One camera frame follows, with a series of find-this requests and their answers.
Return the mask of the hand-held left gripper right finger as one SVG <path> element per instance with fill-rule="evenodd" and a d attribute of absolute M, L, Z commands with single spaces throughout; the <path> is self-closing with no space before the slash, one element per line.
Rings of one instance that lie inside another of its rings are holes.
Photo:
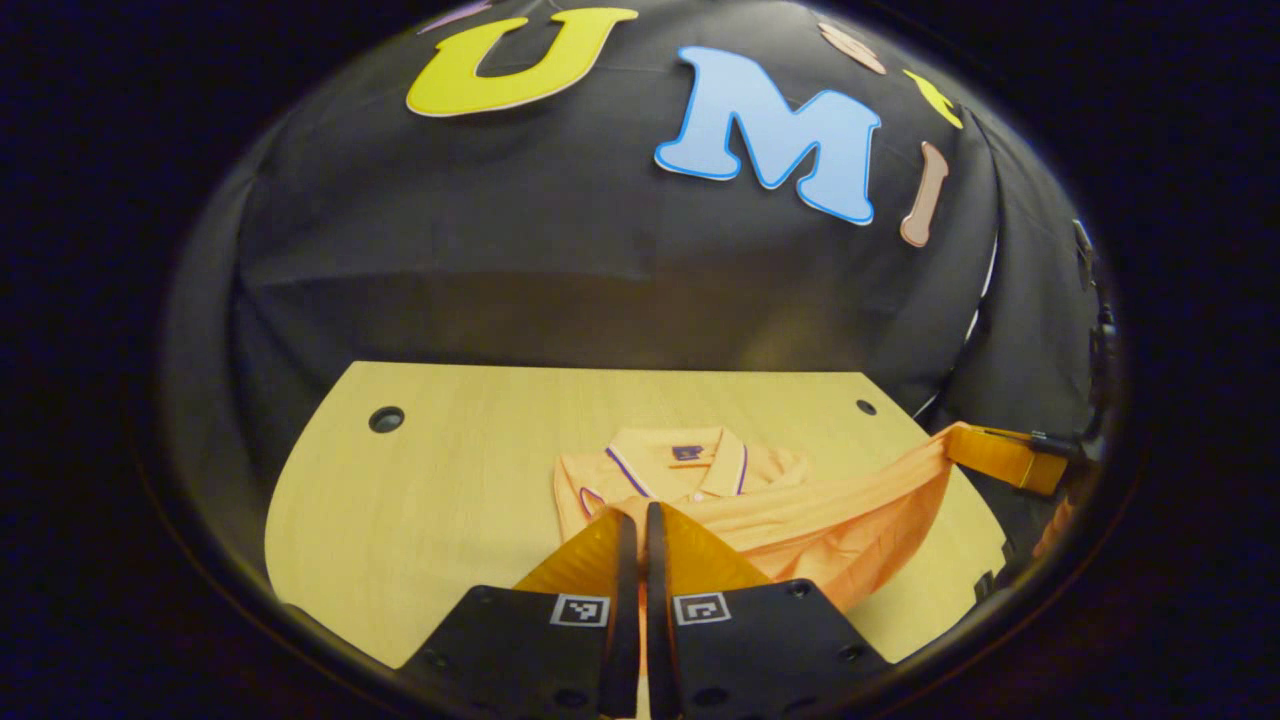
<path fill-rule="evenodd" d="M 667 503 L 650 503 L 646 671 L 655 717 L 815 717 L 890 664 L 805 578 L 772 582 Z"/>

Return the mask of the black backdrop cloth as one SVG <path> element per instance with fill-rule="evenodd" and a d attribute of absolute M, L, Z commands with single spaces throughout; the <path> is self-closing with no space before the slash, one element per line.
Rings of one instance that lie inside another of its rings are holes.
<path fill-rule="evenodd" d="M 195 223 L 157 405 L 269 483 L 353 361 L 856 372 L 928 429 L 1088 434 L 1073 193 L 957 67 L 824 0 L 498 0 L 275 119 Z"/>

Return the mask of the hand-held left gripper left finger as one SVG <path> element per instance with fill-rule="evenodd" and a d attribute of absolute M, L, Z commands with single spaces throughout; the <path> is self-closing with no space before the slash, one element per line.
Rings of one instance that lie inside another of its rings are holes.
<path fill-rule="evenodd" d="M 449 717 L 631 717 L 637 528 L 605 510 L 511 588 L 475 585 L 401 669 Z"/>

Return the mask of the orange polo T-shirt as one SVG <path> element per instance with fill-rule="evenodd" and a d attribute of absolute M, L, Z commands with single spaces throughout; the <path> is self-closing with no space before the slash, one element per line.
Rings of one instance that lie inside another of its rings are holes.
<path fill-rule="evenodd" d="M 916 553 L 955 468 L 955 423 L 891 464 L 819 479 L 809 459 L 754 446 L 727 427 L 623 428 L 603 450 L 552 466 L 559 533 L 568 541 L 608 510 L 643 518 L 662 502 L 723 541 L 773 582 L 808 579 L 847 611 Z"/>

